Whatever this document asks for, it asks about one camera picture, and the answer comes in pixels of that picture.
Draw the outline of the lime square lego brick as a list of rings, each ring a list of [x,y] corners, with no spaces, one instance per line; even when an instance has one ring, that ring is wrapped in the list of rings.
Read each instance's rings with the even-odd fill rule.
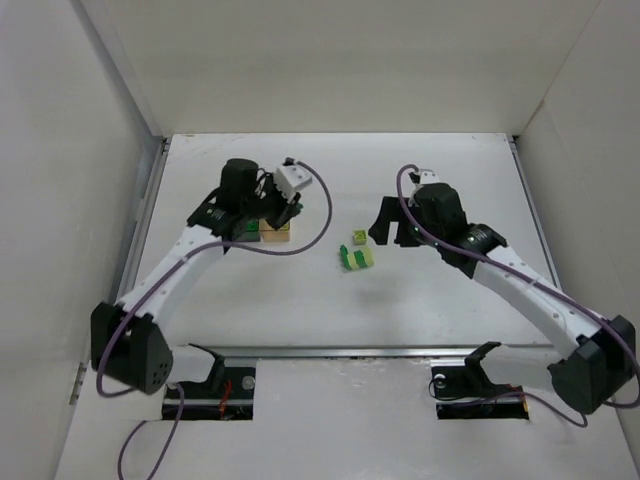
[[[352,242],[356,246],[365,245],[367,238],[368,236],[365,230],[354,230],[352,232]]]

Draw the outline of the striped green lego stack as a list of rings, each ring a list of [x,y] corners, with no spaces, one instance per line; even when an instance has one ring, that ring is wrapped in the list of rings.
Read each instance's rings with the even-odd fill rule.
[[[341,245],[339,256],[342,267],[347,271],[367,269],[375,265],[372,250],[365,245],[356,250],[349,250],[346,245]]]

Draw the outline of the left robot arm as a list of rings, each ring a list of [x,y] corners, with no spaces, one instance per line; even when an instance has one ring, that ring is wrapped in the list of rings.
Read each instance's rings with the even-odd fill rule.
[[[272,172],[232,158],[220,183],[188,217],[180,238],[138,286],[91,314],[91,365],[129,391],[151,395],[166,384],[209,384],[220,358],[192,342],[170,345],[167,331],[177,307],[203,274],[237,246],[251,220],[277,229],[301,211],[310,173],[288,158]]]

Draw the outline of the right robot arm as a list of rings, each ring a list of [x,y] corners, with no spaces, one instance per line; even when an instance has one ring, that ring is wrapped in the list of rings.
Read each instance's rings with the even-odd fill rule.
[[[555,393],[580,414],[592,414],[638,373],[635,327],[581,306],[531,269],[507,240],[486,224],[470,223],[459,195],[442,182],[411,197],[385,196],[368,234],[378,245],[428,245],[466,277],[491,290],[533,324],[559,357],[548,370]]]

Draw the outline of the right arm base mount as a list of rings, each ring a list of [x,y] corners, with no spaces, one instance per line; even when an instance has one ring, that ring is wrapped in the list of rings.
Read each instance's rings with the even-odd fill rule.
[[[498,347],[499,342],[487,342],[463,358],[431,362],[428,390],[438,420],[529,419],[523,389],[494,383],[481,365]]]

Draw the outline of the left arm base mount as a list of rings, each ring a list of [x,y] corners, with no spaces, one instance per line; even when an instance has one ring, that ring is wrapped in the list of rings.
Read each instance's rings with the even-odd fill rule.
[[[180,396],[167,388],[161,416],[163,420],[183,421],[251,421],[254,414],[257,361],[231,358],[227,361],[219,352],[191,344],[199,353],[206,353],[214,361],[203,382],[181,382],[184,405],[179,417]]]

